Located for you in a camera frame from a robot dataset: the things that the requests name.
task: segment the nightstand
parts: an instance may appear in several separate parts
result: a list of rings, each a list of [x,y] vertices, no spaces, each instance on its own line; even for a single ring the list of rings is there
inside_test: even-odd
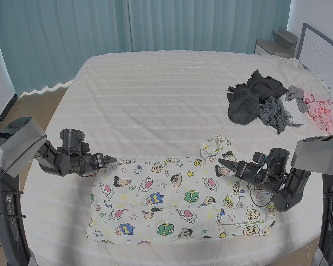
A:
[[[257,39],[254,54],[278,55],[284,58],[293,57],[297,43],[297,36],[279,27],[278,31],[272,31],[275,41]]]

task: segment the white garment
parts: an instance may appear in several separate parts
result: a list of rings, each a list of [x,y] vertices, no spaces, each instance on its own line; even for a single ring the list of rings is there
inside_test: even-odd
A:
[[[306,120],[304,118],[304,113],[300,112],[298,109],[297,101],[295,98],[293,98],[290,101],[285,100],[286,94],[282,95],[280,97],[280,100],[284,104],[285,111],[288,111],[290,113],[290,118],[288,119],[286,117],[286,120],[289,121],[289,125],[291,127],[295,125],[302,125],[306,123]]]
[[[186,236],[266,236],[276,219],[275,207],[255,206],[247,183],[217,161],[244,157],[220,134],[200,147],[201,159],[120,160],[98,173],[88,237],[124,244]],[[252,197],[259,205],[269,201],[262,190]]]

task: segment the tile floor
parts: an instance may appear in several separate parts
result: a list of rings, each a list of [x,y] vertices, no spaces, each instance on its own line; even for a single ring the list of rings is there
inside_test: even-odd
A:
[[[8,125],[11,121],[21,116],[33,116],[40,124],[43,130],[46,130],[59,102],[61,101],[67,88],[58,88],[55,91],[47,91],[42,94],[24,95],[16,101],[13,108],[8,113],[4,122],[0,124],[0,130]],[[23,190],[28,171],[30,170],[32,161],[28,162],[24,171],[20,173],[20,189]],[[309,266],[312,262],[315,246],[319,239],[308,243],[300,249],[279,258],[268,266]],[[6,259],[3,249],[0,248],[0,266],[6,265]]]

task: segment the mattress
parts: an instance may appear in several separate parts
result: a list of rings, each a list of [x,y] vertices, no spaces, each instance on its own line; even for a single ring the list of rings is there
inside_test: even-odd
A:
[[[278,56],[207,51],[145,51],[105,54],[87,60],[46,130],[85,133],[92,153],[116,158],[197,157],[200,140],[221,133],[247,158],[326,135],[307,123],[276,131],[256,119],[247,126],[227,116],[227,88],[246,82],[256,69],[285,87],[295,85],[330,97],[316,76]],[[86,237],[93,178],[58,177],[33,162],[22,212],[26,236],[40,265],[265,265],[315,239],[322,220],[322,177],[312,174],[297,206],[278,212],[267,237],[185,238],[170,243],[113,245]]]

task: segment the teal curtain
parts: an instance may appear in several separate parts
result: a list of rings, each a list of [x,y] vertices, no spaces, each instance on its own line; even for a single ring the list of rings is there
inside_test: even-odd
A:
[[[91,56],[132,51],[127,0],[0,0],[0,48],[19,96],[66,83]]]
[[[133,51],[254,53],[287,27],[291,0],[128,0]]]

